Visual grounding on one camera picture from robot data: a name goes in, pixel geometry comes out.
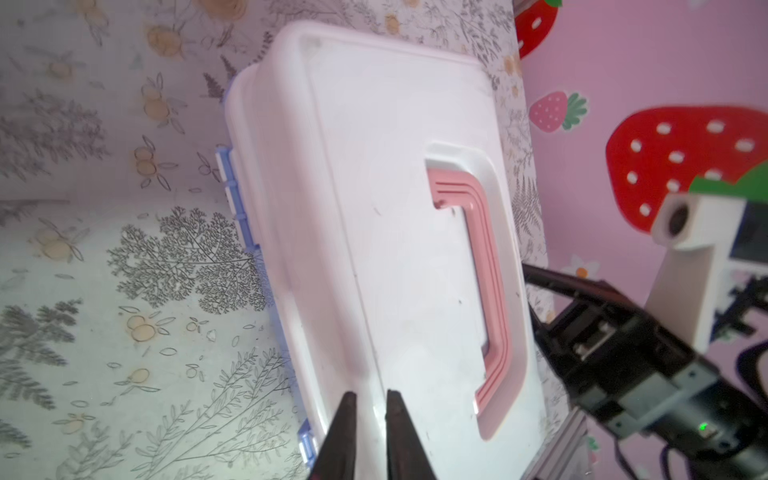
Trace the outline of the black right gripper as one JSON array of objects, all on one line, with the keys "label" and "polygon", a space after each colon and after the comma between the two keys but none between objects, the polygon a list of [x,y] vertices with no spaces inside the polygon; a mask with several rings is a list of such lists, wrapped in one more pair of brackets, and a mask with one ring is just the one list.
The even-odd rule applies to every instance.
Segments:
[{"label": "black right gripper", "polygon": [[764,468],[767,410],[605,281],[522,264],[524,280],[574,302],[536,343],[576,406],[622,440],[664,442],[691,468]]}]

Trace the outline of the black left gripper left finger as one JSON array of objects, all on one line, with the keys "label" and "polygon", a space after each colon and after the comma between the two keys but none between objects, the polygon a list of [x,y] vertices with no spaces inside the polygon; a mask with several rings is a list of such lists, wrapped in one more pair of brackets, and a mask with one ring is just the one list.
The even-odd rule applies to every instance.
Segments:
[{"label": "black left gripper left finger", "polygon": [[343,394],[309,480],[353,480],[357,443],[357,395]]}]

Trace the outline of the white lid blue tool box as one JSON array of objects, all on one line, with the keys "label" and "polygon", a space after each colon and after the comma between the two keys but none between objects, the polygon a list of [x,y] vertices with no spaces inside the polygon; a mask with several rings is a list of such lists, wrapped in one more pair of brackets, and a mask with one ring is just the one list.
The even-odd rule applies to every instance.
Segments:
[{"label": "white lid blue tool box", "polygon": [[225,190],[265,264],[304,465],[353,392],[355,475],[391,475],[397,391],[433,475],[522,478],[545,408],[481,63],[299,21],[235,77],[224,112]]}]

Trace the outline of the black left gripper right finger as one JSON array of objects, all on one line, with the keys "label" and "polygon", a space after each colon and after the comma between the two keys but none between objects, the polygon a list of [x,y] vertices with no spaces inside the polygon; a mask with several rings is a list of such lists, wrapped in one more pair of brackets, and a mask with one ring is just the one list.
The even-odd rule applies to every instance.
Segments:
[{"label": "black left gripper right finger", "polygon": [[387,478],[436,480],[437,477],[399,391],[387,391],[385,422]]}]

